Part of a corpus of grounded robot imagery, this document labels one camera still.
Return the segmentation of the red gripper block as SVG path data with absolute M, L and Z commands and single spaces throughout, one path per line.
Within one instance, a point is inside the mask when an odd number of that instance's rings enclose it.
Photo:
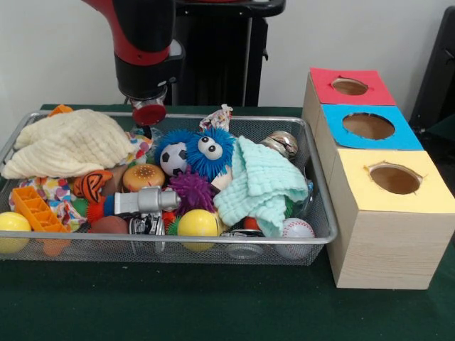
M 144 126 L 145 137 L 152 137 L 151 125 L 158 124 L 166 117 L 166 108 L 161 104 L 147 104 L 143 107 L 135 107 L 132 112 L 133 120 L 139 126 Z

